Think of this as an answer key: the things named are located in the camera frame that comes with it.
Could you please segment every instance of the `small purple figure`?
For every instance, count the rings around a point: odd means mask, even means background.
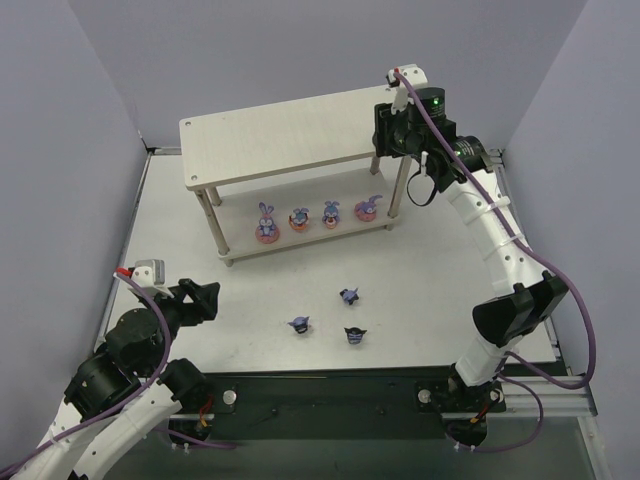
[[[287,322],[291,325],[296,333],[301,334],[309,330],[309,317],[296,317],[293,322]]]
[[[326,201],[324,202],[326,205],[324,209],[324,216],[322,217],[322,223],[328,228],[333,229],[338,226],[338,222],[340,221],[340,215],[338,215],[338,206],[339,202]]]
[[[289,215],[289,225],[296,232],[302,232],[309,226],[309,209],[295,208],[293,215]]]
[[[345,333],[347,334],[347,341],[349,345],[357,345],[362,341],[364,334],[367,333],[366,330],[360,330],[358,327],[345,328]]]
[[[256,238],[260,243],[273,243],[280,237],[280,229],[271,216],[271,213],[273,213],[273,206],[269,205],[267,207],[264,202],[260,202],[258,206],[262,212],[262,217],[260,218],[260,223],[256,227]]]
[[[356,205],[354,212],[363,222],[371,222],[376,218],[376,200],[382,198],[382,195],[373,195],[366,202],[360,202]]]
[[[353,305],[353,302],[360,299],[357,288],[355,290],[347,290],[345,288],[340,292],[340,296],[342,300],[344,300],[344,303],[348,303],[349,305]]]

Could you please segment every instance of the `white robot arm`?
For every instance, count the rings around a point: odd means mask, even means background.
[[[106,342],[80,365],[65,390],[64,402],[40,444],[41,449],[51,445],[18,470],[3,470],[0,478],[99,480],[160,422],[180,410],[198,412],[208,402],[211,405],[213,386],[191,362],[180,359],[166,364],[162,359],[168,358],[171,341],[181,326],[216,317],[220,285],[199,286],[182,279],[167,289],[160,260],[137,262],[134,268],[118,269],[118,273],[133,279],[125,279],[133,293],[145,306],[154,304],[162,318],[144,308],[122,315]],[[184,302],[187,296],[189,303]],[[140,392],[138,376],[159,379],[149,379],[146,390],[120,407]],[[106,418],[94,421],[98,415]],[[73,433],[65,434],[71,429]],[[199,431],[202,438],[208,433],[207,427]]]
[[[420,105],[408,97],[401,79],[411,84]],[[424,72],[416,65],[390,70],[387,81],[397,92],[392,104],[374,108],[376,156],[410,156],[426,168],[434,180],[434,194],[436,190],[443,194],[456,209],[489,271],[495,298],[473,309],[478,333],[455,364],[459,377],[455,380],[460,380],[458,389],[466,392],[490,388],[506,353],[548,317],[568,287],[516,245],[526,246],[526,241],[508,208],[509,198],[500,191],[482,143],[472,136],[458,136],[455,122],[446,117],[444,90],[428,87]],[[452,161],[453,153],[473,172],[477,185]],[[492,202],[487,202],[478,187],[489,193]],[[504,227],[496,213],[502,214],[510,228]]]

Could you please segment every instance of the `white wall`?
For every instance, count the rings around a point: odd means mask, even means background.
[[[150,146],[179,146],[184,117],[379,85],[414,62],[461,132],[504,146],[584,3],[70,0]]]
[[[507,147],[532,245],[580,287],[596,326],[593,392],[617,479],[640,472],[640,2],[589,0]],[[562,351],[584,371],[586,339],[565,300]]]
[[[144,160],[68,4],[0,2],[0,468],[92,346]]]

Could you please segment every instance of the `bunny figurine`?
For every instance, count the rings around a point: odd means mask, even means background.
[[[340,222],[340,212],[338,211],[338,206],[340,203],[326,201],[324,202],[326,207],[324,208],[324,215],[322,217],[322,223],[324,223],[325,227],[329,229],[334,229],[338,226],[338,222]]]
[[[371,222],[376,219],[376,200],[382,198],[382,195],[374,195],[369,197],[366,202],[360,202],[356,205],[354,212],[363,222]]]
[[[280,237],[280,229],[271,217],[273,207],[271,205],[267,207],[264,202],[260,202],[259,207],[262,212],[262,218],[256,228],[256,238],[260,243],[273,243]]]
[[[309,226],[309,209],[294,208],[293,214],[289,215],[289,225],[296,232],[303,232]]]

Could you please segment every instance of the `lower shelf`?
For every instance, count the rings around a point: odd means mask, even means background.
[[[376,202],[376,219],[360,221],[353,212],[355,205],[376,194],[383,195]],[[394,221],[387,215],[392,194],[382,173],[371,175],[368,169],[358,169],[225,196],[222,205],[214,207],[230,249],[220,258],[234,260],[385,227]],[[327,200],[340,202],[340,223],[333,230],[322,223]],[[271,245],[262,244],[255,237],[260,202],[275,207],[272,217],[280,229],[280,238]],[[289,226],[289,215],[294,208],[302,207],[309,209],[309,226],[304,232],[296,232]]]

